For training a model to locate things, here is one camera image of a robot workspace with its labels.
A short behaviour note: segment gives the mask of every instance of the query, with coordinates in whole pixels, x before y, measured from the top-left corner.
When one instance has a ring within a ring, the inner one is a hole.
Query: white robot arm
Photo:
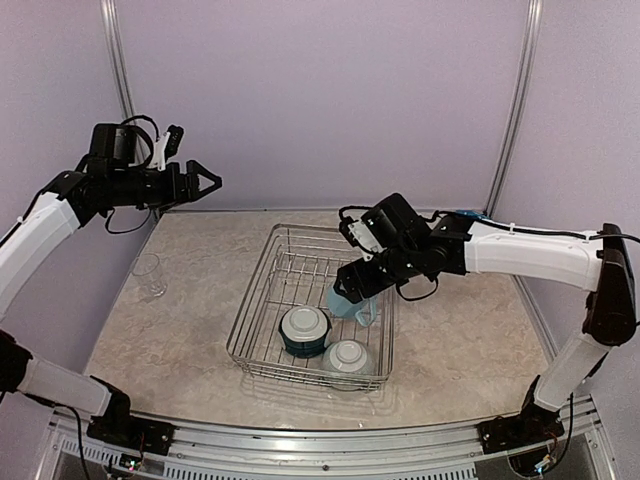
[[[38,192],[24,217],[0,239],[0,322],[47,256],[96,214],[106,217],[125,205],[164,211],[222,186],[220,177],[195,160],[187,162],[187,173],[180,173],[177,163],[166,163],[177,152],[182,128],[171,126],[153,142],[140,127],[127,125],[130,120],[96,125],[90,152],[76,170],[59,174]],[[147,143],[149,156],[142,164],[132,165],[138,137]],[[212,185],[201,190],[200,175]],[[170,445],[170,424],[131,416],[126,394],[39,358],[2,330],[0,392],[21,392],[46,405],[88,413],[93,418],[88,435],[109,443],[138,449],[144,438],[147,451],[164,455]]]
[[[347,210],[365,210],[358,220]],[[573,390],[595,373],[609,351],[636,331],[635,285],[622,234],[551,231],[493,222],[470,212],[418,215],[400,194],[376,206],[340,209],[340,231],[363,258],[338,270],[334,291],[362,302],[410,278],[436,281],[440,273],[499,272],[555,280],[590,292],[587,317],[532,383],[521,412],[478,425],[485,453],[519,448],[564,434],[559,410]],[[438,220],[431,228],[428,223]]]

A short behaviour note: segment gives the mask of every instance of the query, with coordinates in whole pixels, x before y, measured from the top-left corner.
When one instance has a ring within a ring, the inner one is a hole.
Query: wire
[[[105,230],[107,232],[109,232],[111,235],[124,235],[126,233],[136,232],[136,231],[140,230],[142,227],[144,227],[146,225],[146,223],[149,221],[149,219],[151,218],[151,210],[149,210],[149,213],[147,213],[147,217],[137,227],[131,228],[129,230],[111,230],[111,219],[113,218],[113,215],[115,213],[116,213],[115,209],[111,210],[111,213],[109,213],[109,216],[107,216],[107,220],[104,222]]]
[[[360,241],[359,241],[357,238],[355,238],[355,237],[354,237],[353,241],[354,241],[354,242],[356,242],[356,245],[358,246],[358,248],[359,248],[360,250],[362,250],[364,253],[366,253],[366,254],[368,254],[368,255],[371,255],[371,256],[375,256],[375,255],[377,255],[377,253],[376,253],[376,252],[374,252],[374,251],[372,251],[372,250],[369,250],[369,249],[368,249],[368,248],[366,248],[364,245],[362,245],[362,244],[360,243]]]
[[[111,457],[109,457],[109,464],[108,467],[105,468],[104,465],[102,465],[102,471],[104,473],[107,474],[107,480],[127,480],[129,478],[133,478],[136,476],[136,474],[132,474],[132,475],[125,475],[121,472],[115,472],[113,471],[113,459]]]
[[[87,167],[87,163],[89,162],[89,158],[91,158],[91,155],[88,153],[84,155],[78,162],[78,165],[76,165],[75,171],[80,173],[84,172],[84,169]]]
[[[142,470],[142,465],[144,464],[144,432],[142,432],[142,438],[140,439],[140,466],[138,470]]]
[[[407,233],[406,230],[402,230],[402,231],[398,232],[398,236],[396,238],[396,241],[398,242],[398,246],[402,249],[402,251],[405,252],[405,253],[413,254],[413,255],[422,255],[422,254],[424,254],[424,252],[422,250],[416,250],[414,248],[411,248],[411,247],[407,246],[407,242],[404,239],[404,236],[406,235],[406,233]]]
[[[424,221],[427,223],[433,223],[436,220],[438,220],[440,217],[442,217],[446,212],[442,212],[441,210],[436,210],[435,212],[433,212],[433,215],[431,215],[429,218],[424,218]]]
[[[586,235],[578,232],[571,232],[569,230],[536,230],[533,228],[523,228],[523,227],[512,227],[511,225],[505,225],[503,223],[497,223],[493,220],[487,220],[485,218],[467,215],[466,213],[460,212],[448,212],[441,211],[441,214],[448,215],[457,215],[458,217],[470,217],[473,218],[476,222],[482,223],[483,225],[488,225],[490,227],[497,228],[498,230],[504,230],[506,232],[515,232],[515,233],[526,233],[529,235],[541,235],[544,237],[573,237],[578,238],[580,240],[595,240],[595,237],[587,237]]]
[[[567,441],[564,443],[564,448],[562,449],[562,453],[560,454],[558,459],[554,462],[553,465],[551,465],[544,472],[542,472],[543,474],[549,473],[558,465],[560,465],[560,462],[562,461],[562,459],[567,454],[567,451],[569,450],[569,444],[571,443],[572,435],[573,435],[573,393],[569,397],[569,433],[567,433]]]
[[[23,222],[26,220],[26,218],[31,214],[31,210],[33,210],[33,207],[35,207],[36,202],[38,201],[38,198],[40,197],[40,195],[42,195],[43,193],[45,193],[45,189],[42,188],[40,190],[38,190],[38,192],[33,196],[33,198],[31,199],[31,203],[29,204],[29,206],[27,207],[27,210],[24,212],[24,214],[22,215],[22,221],[18,221],[13,227],[11,227],[11,230],[9,230],[7,232],[7,234],[2,237],[0,239],[0,248],[9,241],[9,239],[11,238],[11,236],[16,233],[16,231],[18,230],[18,228],[20,228],[20,226],[23,224]]]
[[[631,240],[632,242],[640,243],[640,238],[629,235],[628,233],[600,233],[589,237],[589,240],[600,240],[602,238],[621,238],[623,240]]]
[[[558,449],[558,436],[553,432],[549,432],[549,435],[553,437],[553,448],[549,452],[549,455],[552,455]]]
[[[513,471],[513,473],[515,473],[516,475],[518,475],[519,477],[522,478],[541,478],[542,476],[546,475],[547,473],[553,471],[558,465],[560,465],[560,462],[562,462],[562,460],[564,459],[565,455],[567,454],[567,451],[569,450],[569,444],[571,443],[571,437],[573,435],[573,393],[571,394],[571,396],[569,397],[569,432],[567,433],[567,440],[564,443],[564,448],[562,449],[562,453],[560,454],[560,456],[549,466],[549,468],[547,468],[546,470],[543,470],[541,472],[535,472],[532,475],[527,475],[527,474],[521,474],[516,472],[513,469],[513,466],[511,465],[511,462],[509,460],[507,460],[507,463],[509,463],[509,467],[511,468],[511,471]],[[555,437],[554,435],[554,440],[555,443],[554,445],[557,445],[557,437]],[[551,452],[549,452],[550,454],[553,453],[555,451],[555,447],[553,450],[551,450]]]
[[[67,407],[66,405],[58,405],[58,406],[68,409],[76,417],[76,424],[78,425],[78,448],[80,450],[80,463],[82,463],[82,470],[84,470],[84,476],[86,477],[87,480],[91,480],[91,476],[89,475],[89,469],[87,468],[87,461],[84,458],[84,448],[82,447],[82,420],[80,419],[80,414],[73,407]]]
[[[156,142],[160,140],[160,129],[158,128],[158,124],[155,122],[155,120],[153,120],[153,118],[147,115],[134,115],[133,117],[124,119],[122,122],[120,122],[120,125],[126,125],[127,123],[131,123],[135,120],[144,120],[146,122],[149,122],[151,125],[153,125],[153,129],[156,132]]]
[[[402,290],[400,289],[400,285],[398,285],[397,283],[396,283],[396,292],[398,292],[398,295],[400,295],[400,298],[402,298],[403,300],[405,300],[407,302],[417,302],[418,300],[424,300],[425,298],[429,298],[431,295],[435,294],[438,291],[438,287],[440,286],[440,282],[438,282],[438,279],[436,278],[433,281],[433,283],[435,284],[435,287],[433,287],[433,290],[431,290],[426,295],[421,295],[420,297],[405,297],[402,294]]]
[[[347,210],[371,210],[371,208],[373,207],[365,207],[362,205],[347,205],[346,207],[342,207],[340,210],[338,210],[338,216],[340,217],[340,220],[345,220],[344,212],[346,212]]]

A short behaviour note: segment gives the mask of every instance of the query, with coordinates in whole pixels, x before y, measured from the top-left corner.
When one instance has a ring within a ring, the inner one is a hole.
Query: blue cup
[[[336,317],[340,318],[354,318],[358,321],[360,325],[363,327],[370,326],[376,319],[377,315],[377,306],[376,306],[376,297],[373,297],[362,300],[358,303],[351,303],[349,300],[344,298],[342,295],[338,295],[333,288],[329,288],[329,293],[327,294],[327,306],[332,314]],[[365,316],[365,308],[369,305],[369,318]]]

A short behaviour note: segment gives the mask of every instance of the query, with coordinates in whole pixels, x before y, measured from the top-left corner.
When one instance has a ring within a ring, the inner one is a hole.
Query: black cable
[[[367,254],[369,254],[371,256],[377,255],[376,252],[373,252],[373,251],[369,250],[368,248],[366,248],[364,245],[362,245],[357,238],[354,238],[353,241],[356,242],[356,245],[358,246],[358,248],[360,250],[362,250],[364,253],[367,253]]]
[[[400,298],[402,298],[403,300],[405,300],[407,302],[417,302],[418,300],[424,300],[425,298],[429,298],[431,295],[433,295],[434,293],[436,293],[438,291],[438,287],[440,286],[440,282],[438,282],[438,279],[436,278],[433,281],[433,283],[435,283],[435,287],[433,288],[433,290],[431,290],[426,295],[421,295],[420,297],[405,297],[402,294],[402,290],[400,289],[400,285],[398,285],[397,283],[396,283],[396,292],[398,292],[398,295],[400,295]]]
[[[373,207],[365,207],[362,205],[347,205],[346,207],[342,207],[340,210],[338,210],[338,216],[340,217],[340,220],[345,220],[344,212],[346,212],[347,210],[371,210],[371,208]]]
[[[398,236],[396,238],[398,242],[398,246],[402,249],[403,252],[408,253],[410,255],[423,255],[424,252],[422,250],[416,250],[415,248],[411,248],[407,245],[407,242],[404,238],[406,233],[407,233],[406,230],[402,230],[401,232],[398,232]]]
[[[36,205],[36,202],[38,201],[38,198],[40,197],[40,195],[42,195],[43,193],[45,193],[44,188],[41,190],[38,190],[38,192],[34,195],[33,199],[31,199],[31,203],[29,204],[29,206],[27,207],[26,212],[24,212],[24,215],[22,215],[22,221],[24,222],[24,220],[26,220],[26,218],[29,216],[29,214],[31,213],[31,210],[33,210],[33,207]],[[20,225],[22,225],[22,222],[18,222],[16,223],[13,227],[11,227],[11,230],[9,230],[7,232],[7,234],[0,238],[0,248],[2,248],[2,246],[7,243],[9,241],[9,239],[11,238],[11,236],[16,233],[16,230],[18,230],[18,228],[20,228]]]
[[[568,230],[535,230],[532,228],[523,228],[516,227],[511,225],[505,225],[504,223],[497,223],[493,220],[488,220],[486,218],[481,218],[475,215],[467,215],[466,213],[460,212],[448,212],[448,211],[440,211],[441,214],[447,215],[457,215],[458,217],[470,217],[473,218],[478,223],[482,223],[483,225],[488,225],[490,227],[497,228],[498,230],[504,230],[505,232],[515,232],[515,233],[526,233],[529,235],[541,235],[544,237],[573,237],[578,238],[580,240],[595,240],[595,237],[587,237],[586,235],[578,232],[571,232]]]
[[[424,217],[422,217],[422,215],[421,215],[421,217],[424,219],[425,222],[433,223],[436,220],[438,220],[440,217],[442,217],[445,213],[446,212],[442,212],[440,210],[436,210],[435,212],[433,212],[433,215],[431,215],[429,218],[424,218]]]
[[[142,470],[142,465],[144,464],[144,432],[140,438],[140,466],[138,467],[138,471]]]
[[[589,240],[600,240],[602,238],[621,238],[623,240],[631,240],[632,242],[640,243],[640,238],[629,235],[628,233],[599,233],[593,237],[589,237]]]
[[[107,474],[107,480],[109,480],[109,479],[113,479],[113,480],[128,480],[129,478],[133,478],[133,477],[136,476],[135,473],[131,474],[131,475],[124,475],[121,472],[115,472],[114,473],[114,471],[113,471],[113,458],[111,456],[109,457],[109,463],[107,465],[107,468],[104,468],[104,465],[103,465],[102,466],[102,471]]]
[[[147,213],[147,217],[137,227],[131,228],[129,230],[111,230],[111,227],[110,227],[111,219],[113,218],[113,215],[115,213],[116,213],[115,209],[111,210],[111,213],[109,213],[109,215],[107,216],[107,220],[104,222],[104,229],[107,232],[109,232],[111,235],[124,235],[126,233],[136,232],[136,231],[140,230],[142,227],[144,227],[147,224],[147,222],[149,221],[149,219],[151,218],[151,209],[149,209],[149,213]]]
[[[569,444],[571,443],[571,437],[573,435],[573,417],[574,415],[573,415],[573,393],[572,393],[571,396],[569,397],[569,432],[567,433],[567,440],[564,443],[564,448],[562,449],[562,453],[560,454],[558,459],[553,463],[553,465],[551,465],[546,470],[543,470],[542,472],[535,472],[532,475],[522,475],[516,472],[517,475],[524,478],[540,478],[541,475],[542,476],[546,475],[547,473],[553,471],[558,465],[560,465],[560,462],[562,462],[565,455],[569,451]]]
[[[151,140],[151,137],[145,131],[144,128],[139,127],[138,125],[132,125],[129,128],[131,128],[138,135],[138,137],[140,137],[142,141],[147,144],[147,148],[149,149],[149,155],[147,155],[147,158],[145,158],[141,164],[134,165],[128,168],[130,170],[144,170],[149,166],[149,164],[151,163],[151,160],[153,159],[153,154],[154,154],[153,140]]]
[[[89,155],[88,153],[84,155],[80,159],[80,162],[78,162],[78,165],[76,165],[75,171],[80,173],[84,172],[84,169],[87,168],[87,163],[89,162],[89,158],[91,158],[91,155]]]
[[[155,120],[153,120],[153,118],[147,115],[134,115],[133,117],[124,119],[122,122],[120,122],[120,125],[126,125],[127,123],[131,123],[135,120],[144,120],[146,122],[149,122],[151,125],[153,125],[153,129],[156,132],[156,142],[160,140],[160,129],[158,128],[158,124],[155,122]]]
[[[59,407],[70,410],[76,417],[76,424],[78,425],[78,448],[80,449],[80,463],[82,463],[82,470],[84,470],[84,476],[87,480],[91,480],[89,475],[89,469],[87,468],[87,461],[84,458],[84,449],[82,447],[82,420],[80,420],[80,414],[73,407],[67,407],[66,405],[58,405]]]

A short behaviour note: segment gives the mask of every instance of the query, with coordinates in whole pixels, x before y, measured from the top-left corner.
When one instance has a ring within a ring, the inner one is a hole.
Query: clear glass
[[[161,297],[167,291],[160,258],[154,253],[144,253],[136,258],[131,274],[149,297]]]

